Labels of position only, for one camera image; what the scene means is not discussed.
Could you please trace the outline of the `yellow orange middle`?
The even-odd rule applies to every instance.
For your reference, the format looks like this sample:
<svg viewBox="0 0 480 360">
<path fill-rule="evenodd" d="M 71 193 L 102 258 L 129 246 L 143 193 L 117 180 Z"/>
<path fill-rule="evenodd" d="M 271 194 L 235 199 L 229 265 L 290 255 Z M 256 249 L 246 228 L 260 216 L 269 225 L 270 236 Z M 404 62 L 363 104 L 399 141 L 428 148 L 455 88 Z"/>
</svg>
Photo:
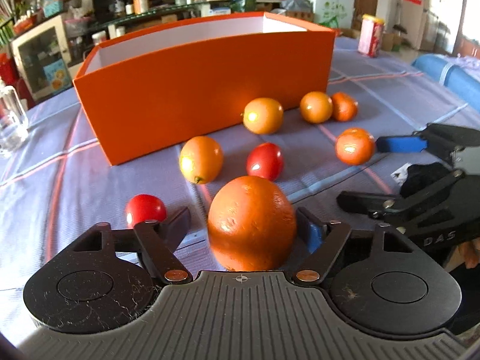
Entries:
<svg viewBox="0 0 480 360">
<path fill-rule="evenodd" d="M 281 128 L 283 113 L 280 102 L 269 97 L 259 97 L 245 106 L 242 121 L 252 133 L 273 134 Z"/>
</svg>

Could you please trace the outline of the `red tomato centre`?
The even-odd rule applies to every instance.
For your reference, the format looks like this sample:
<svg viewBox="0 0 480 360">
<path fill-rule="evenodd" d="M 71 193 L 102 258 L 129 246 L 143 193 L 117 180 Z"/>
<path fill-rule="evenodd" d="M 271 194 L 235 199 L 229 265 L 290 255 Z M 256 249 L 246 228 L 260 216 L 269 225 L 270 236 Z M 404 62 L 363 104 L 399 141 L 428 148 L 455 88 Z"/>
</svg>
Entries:
<svg viewBox="0 0 480 360">
<path fill-rule="evenodd" d="M 247 174 L 275 181 L 283 171 L 284 158 L 281 149 L 271 143 L 258 145 L 247 158 Z"/>
</svg>

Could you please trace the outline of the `red tomato near left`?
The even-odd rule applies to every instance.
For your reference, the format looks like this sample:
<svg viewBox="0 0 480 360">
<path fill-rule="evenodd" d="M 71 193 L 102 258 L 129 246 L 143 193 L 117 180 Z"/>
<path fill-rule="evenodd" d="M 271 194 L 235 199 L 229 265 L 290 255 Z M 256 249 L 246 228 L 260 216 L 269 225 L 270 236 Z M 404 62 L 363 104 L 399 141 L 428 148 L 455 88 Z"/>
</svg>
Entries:
<svg viewBox="0 0 480 360">
<path fill-rule="evenodd" d="M 132 197 L 126 204 L 125 213 L 129 228 L 147 220 L 163 222 L 168 216 L 163 201 L 150 194 L 138 194 Z"/>
</svg>

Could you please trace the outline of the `blue plaid tablecloth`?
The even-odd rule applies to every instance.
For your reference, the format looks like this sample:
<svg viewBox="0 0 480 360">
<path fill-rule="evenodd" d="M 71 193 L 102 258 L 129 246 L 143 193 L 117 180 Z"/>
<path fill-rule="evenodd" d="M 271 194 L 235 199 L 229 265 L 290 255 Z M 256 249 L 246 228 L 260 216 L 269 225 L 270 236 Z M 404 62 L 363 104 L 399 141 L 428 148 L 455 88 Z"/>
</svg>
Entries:
<svg viewBox="0 0 480 360">
<path fill-rule="evenodd" d="M 409 134 L 430 123 L 479 126 L 477 93 L 464 85 L 446 88 L 389 54 L 365 57 L 345 37 L 335 43 L 328 91 L 351 95 L 359 106 L 352 125 L 375 137 Z M 264 136 L 242 125 L 216 132 L 224 151 L 222 173 L 195 186 L 180 172 L 178 146 L 109 165 L 73 89 L 36 106 L 29 118 L 28 140 L 1 161 L 1 333 L 11 343 L 35 330 L 23 301 L 30 276 L 93 224 L 124 228 L 125 206 L 137 194 L 160 197 L 169 211 L 187 206 L 192 227 L 178 258 L 191 272 L 218 267 L 207 243 L 209 204 L 218 189 L 245 174 L 247 155 Z M 367 217 L 338 208 L 337 195 L 343 190 L 393 194 L 398 168 L 428 164 L 433 157 L 378 154 L 364 166 L 347 166 L 335 155 L 336 137 L 346 128 L 335 121 L 308 124 L 298 111 L 287 111 L 281 131 L 269 137 L 285 160 L 278 185 L 292 204 L 322 219 L 368 228 Z"/>
</svg>

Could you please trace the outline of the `yellow orange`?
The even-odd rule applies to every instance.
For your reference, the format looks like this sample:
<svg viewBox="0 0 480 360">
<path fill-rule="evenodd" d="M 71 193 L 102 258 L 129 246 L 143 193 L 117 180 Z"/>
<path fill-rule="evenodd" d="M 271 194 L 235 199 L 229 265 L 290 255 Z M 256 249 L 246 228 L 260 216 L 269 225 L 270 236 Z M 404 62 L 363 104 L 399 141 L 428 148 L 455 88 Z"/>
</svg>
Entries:
<svg viewBox="0 0 480 360">
<path fill-rule="evenodd" d="M 224 162 L 221 145 L 210 136 L 195 136 L 181 149 L 179 167 L 187 181 L 196 185 L 212 182 Z"/>
<path fill-rule="evenodd" d="M 301 116 L 311 124 L 326 122 L 333 113 L 333 103 L 327 94 L 313 91 L 305 94 L 300 101 Z"/>
<path fill-rule="evenodd" d="M 259 97 L 245 106 L 242 121 L 252 133 L 273 134 L 281 128 L 283 113 L 280 102 L 269 97 Z"/>
</svg>

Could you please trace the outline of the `clear glass jar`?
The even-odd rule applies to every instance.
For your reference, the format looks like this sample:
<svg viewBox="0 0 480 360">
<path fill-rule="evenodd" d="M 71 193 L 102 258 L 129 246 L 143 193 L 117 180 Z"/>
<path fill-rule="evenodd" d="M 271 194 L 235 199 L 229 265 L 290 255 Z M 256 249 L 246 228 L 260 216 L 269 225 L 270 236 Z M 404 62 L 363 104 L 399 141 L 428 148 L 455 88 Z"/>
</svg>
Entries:
<svg viewBox="0 0 480 360">
<path fill-rule="evenodd" d="M 16 89 L 1 80 L 1 155 L 8 157 L 27 140 L 29 119 Z"/>
</svg>

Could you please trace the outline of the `large orange fruit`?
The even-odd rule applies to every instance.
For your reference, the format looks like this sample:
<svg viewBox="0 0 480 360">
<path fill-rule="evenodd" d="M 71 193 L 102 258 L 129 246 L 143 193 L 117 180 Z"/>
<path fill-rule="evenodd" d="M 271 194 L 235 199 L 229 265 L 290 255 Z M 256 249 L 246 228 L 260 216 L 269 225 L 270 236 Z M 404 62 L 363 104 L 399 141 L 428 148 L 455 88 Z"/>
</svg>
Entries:
<svg viewBox="0 0 480 360">
<path fill-rule="evenodd" d="M 211 252 L 235 272 L 281 267 L 297 236 L 295 210 L 272 181 L 240 176 L 223 186 L 208 211 Z"/>
</svg>

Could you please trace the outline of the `yellow orange right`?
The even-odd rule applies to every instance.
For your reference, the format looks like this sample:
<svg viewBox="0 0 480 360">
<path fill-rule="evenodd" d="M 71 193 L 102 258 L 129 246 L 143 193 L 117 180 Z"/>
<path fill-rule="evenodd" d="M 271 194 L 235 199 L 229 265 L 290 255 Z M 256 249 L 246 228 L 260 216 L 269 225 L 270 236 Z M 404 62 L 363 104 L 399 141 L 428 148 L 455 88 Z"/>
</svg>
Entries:
<svg viewBox="0 0 480 360">
<path fill-rule="evenodd" d="M 326 122 L 333 113 L 333 103 L 327 94 L 313 91 L 305 94 L 300 101 L 301 116 L 311 124 Z"/>
</svg>

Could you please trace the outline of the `reddish tangerine by box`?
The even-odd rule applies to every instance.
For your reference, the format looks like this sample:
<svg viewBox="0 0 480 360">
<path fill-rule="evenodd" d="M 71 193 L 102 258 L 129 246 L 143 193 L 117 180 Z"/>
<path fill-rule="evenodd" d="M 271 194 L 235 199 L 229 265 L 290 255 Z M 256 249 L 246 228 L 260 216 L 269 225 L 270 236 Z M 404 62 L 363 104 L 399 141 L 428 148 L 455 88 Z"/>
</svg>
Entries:
<svg viewBox="0 0 480 360">
<path fill-rule="evenodd" d="M 358 113 L 358 102 L 350 95 L 337 92 L 331 96 L 333 103 L 332 117 L 339 122 L 354 119 Z"/>
</svg>

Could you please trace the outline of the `reddish tangerine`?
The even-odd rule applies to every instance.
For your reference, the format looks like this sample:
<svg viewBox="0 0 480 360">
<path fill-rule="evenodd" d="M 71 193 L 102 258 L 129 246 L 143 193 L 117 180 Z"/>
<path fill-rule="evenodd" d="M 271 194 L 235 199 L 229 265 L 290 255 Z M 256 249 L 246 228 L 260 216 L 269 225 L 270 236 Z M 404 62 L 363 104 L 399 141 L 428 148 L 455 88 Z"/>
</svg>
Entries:
<svg viewBox="0 0 480 360">
<path fill-rule="evenodd" d="M 365 164 L 374 153 L 374 137 L 363 128 L 352 127 L 337 136 L 335 154 L 345 164 L 352 166 Z"/>
<path fill-rule="evenodd" d="M 358 113 L 358 102 L 350 95 L 337 92 L 331 96 L 333 103 L 332 117 L 339 122 L 354 119 Z"/>
</svg>

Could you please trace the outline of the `red yellow-lid canister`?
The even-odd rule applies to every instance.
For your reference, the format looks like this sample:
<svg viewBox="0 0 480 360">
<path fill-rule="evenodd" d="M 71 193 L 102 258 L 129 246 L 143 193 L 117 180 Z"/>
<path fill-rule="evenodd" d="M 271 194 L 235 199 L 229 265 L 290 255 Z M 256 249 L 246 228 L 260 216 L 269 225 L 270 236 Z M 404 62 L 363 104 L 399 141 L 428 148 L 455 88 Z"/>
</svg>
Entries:
<svg viewBox="0 0 480 360">
<path fill-rule="evenodd" d="M 363 15 L 358 43 L 362 55 L 376 58 L 383 39 L 385 20 L 371 15 Z"/>
</svg>

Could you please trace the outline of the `yellow orange left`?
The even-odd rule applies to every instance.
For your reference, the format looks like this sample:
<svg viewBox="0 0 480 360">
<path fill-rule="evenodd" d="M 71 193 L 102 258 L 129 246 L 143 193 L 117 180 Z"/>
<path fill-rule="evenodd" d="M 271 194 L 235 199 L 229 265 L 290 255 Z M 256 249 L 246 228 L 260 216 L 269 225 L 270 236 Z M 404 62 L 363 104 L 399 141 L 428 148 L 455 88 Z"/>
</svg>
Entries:
<svg viewBox="0 0 480 360">
<path fill-rule="evenodd" d="M 195 136 L 181 149 L 179 167 L 187 181 L 196 185 L 212 182 L 224 162 L 221 145 L 210 136 Z"/>
</svg>

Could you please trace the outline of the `red tomato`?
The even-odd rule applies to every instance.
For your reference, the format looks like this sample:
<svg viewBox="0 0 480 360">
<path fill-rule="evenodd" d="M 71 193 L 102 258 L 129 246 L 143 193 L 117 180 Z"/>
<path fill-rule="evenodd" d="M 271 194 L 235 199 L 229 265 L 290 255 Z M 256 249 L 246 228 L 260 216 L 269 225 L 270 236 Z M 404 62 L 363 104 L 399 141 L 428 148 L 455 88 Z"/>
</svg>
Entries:
<svg viewBox="0 0 480 360">
<path fill-rule="evenodd" d="M 147 220 L 163 222 L 168 216 L 163 201 L 150 194 L 138 194 L 132 197 L 126 204 L 125 213 L 129 228 Z"/>
<path fill-rule="evenodd" d="M 275 181 L 283 171 L 284 158 L 281 149 L 271 143 L 258 145 L 247 158 L 247 174 Z"/>
</svg>

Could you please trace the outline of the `orange cardboard box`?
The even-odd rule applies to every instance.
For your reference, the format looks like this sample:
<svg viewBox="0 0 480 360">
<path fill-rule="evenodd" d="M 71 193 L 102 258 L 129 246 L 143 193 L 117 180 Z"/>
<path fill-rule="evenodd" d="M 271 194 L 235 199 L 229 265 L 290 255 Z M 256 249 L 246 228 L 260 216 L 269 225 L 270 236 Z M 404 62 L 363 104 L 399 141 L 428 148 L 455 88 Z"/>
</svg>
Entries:
<svg viewBox="0 0 480 360">
<path fill-rule="evenodd" d="M 73 84 L 108 162 L 240 124 L 256 98 L 325 91 L 335 32 L 263 12 L 185 19 L 104 41 Z"/>
</svg>

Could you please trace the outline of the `white glass-door cabinet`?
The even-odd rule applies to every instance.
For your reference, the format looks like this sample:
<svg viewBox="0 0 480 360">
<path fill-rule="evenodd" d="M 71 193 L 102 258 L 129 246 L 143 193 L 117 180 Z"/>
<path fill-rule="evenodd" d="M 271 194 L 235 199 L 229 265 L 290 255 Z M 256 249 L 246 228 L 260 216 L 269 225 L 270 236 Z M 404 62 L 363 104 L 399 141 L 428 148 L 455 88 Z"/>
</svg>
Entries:
<svg viewBox="0 0 480 360">
<path fill-rule="evenodd" d="M 36 103 L 72 87 L 64 17 L 52 16 L 11 42 L 19 74 Z"/>
</svg>

